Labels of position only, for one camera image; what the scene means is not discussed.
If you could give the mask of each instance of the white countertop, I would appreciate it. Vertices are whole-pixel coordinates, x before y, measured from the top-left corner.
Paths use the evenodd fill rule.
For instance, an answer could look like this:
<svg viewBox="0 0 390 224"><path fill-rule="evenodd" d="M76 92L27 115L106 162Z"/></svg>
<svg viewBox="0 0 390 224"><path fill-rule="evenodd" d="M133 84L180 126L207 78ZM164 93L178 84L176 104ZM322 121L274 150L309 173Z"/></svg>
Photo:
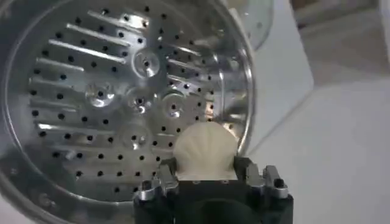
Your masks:
<svg viewBox="0 0 390 224"><path fill-rule="evenodd" d="M389 223L390 69L375 14L308 35L315 89L252 156L277 166L296 224Z"/></svg>

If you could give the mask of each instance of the hole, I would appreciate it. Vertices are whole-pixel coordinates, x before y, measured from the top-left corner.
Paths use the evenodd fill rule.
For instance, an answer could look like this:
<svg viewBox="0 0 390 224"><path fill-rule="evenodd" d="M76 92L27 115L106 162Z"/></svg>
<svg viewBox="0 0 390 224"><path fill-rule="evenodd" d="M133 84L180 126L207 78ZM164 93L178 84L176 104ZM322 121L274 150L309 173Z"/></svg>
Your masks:
<svg viewBox="0 0 390 224"><path fill-rule="evenodd" d="M102 10L102 14L103 15L106 15L106 14L109 14L109 13L110 13L110 11L108 9L103 9Z"/></svg>
<svg viewBox="0 0 390 224"><path fill-rule="evenodd" d="M55 33L55 37L57 37L57 39L61 39L62 33L60 33L60 32Z"/></svg>
<svg viewBox="0 0 390 224"><path fill-rule="evenodd" d="M58 158L58 157L60 157L60 153L59 152L54 152L52 154L52 156L53 156L53 158Z"/></svg>
<svg viewBox="0 0 390 224"><path fill-rule="evenodd" d="M74 22L77 24L77 25L80 25L81 24L81 19L79 17L76 17L76 19L74 20Z"/></svg>
<svg viewBox="0 0 390 224"><path fill-rule="evenodd" d="M59 118L60 120L64 120L64 119L65 119L65 115L64 115L64 114L58 114L58 118Z"/></svg>
<svg viewBox="0 0 390 224"><path fill-rule="evenodd" d="M33 111L31 112L31 114L32 114L34 117L37 117L37 116L39 115L39 111L33 110Z"/></svg>
<svg viewBox="0 0 390 224"><path fill-rule="evenodd" d="M62 93L58 93L57 94L57 99L58 100L62 100L63 99L63 94Z"/></svg>
<svg viewBox="0 0 390 224"><path fill-rule="evenodd" d="M43 50L42 51L42 55L48 57L49 56L49 51Z"/></svg>

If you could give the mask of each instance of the stainless steel steamer basket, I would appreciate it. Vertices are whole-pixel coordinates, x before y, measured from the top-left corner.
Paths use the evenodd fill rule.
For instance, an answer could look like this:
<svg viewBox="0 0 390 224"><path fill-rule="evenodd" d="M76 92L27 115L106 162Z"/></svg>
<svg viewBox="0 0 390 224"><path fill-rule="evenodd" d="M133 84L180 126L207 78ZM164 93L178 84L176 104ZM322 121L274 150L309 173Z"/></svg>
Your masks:
<svg viewBox="0 0 390 224"><path fill-rule="evenodd" d="M246 149L243 32L218 0L0 1L0 186L44 223L133 223L176 137L215 121Z"/></svg>

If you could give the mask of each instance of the white surface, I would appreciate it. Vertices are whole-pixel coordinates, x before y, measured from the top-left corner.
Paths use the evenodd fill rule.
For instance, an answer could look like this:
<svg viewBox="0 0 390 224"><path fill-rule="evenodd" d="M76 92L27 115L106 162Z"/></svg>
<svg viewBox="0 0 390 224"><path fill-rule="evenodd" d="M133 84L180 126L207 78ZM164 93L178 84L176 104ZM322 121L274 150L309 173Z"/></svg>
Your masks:
<svg viewBox="0 0 390 224"><path fill-rule="evenodd" d="M371 15L305 40L315 90L252 157L286 179L296 224L389 223L390 71Z"/></svg>
<svg viewBox="0 0 390 224"><path fill-rule="evenodd" d="M288 0L274 1L274 23L257 51L257 112L249 154L313 89L313 77Z"/></svg>

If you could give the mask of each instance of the perforated metal plate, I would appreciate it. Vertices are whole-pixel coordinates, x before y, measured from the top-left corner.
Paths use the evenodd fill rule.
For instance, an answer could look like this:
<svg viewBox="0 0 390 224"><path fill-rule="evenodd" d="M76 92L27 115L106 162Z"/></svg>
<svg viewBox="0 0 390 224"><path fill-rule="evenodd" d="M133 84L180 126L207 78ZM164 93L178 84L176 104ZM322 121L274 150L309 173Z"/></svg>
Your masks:
<svg viewBox="0 0 390 224"><path fill-rule="evenodd" d="M30 215L130 222L138 185L195 122L220 123L244 150L250 55L218 1L15 1L0 12L0 27L17 30L0 37L3 191L32 202L17 205Z"/></svg>

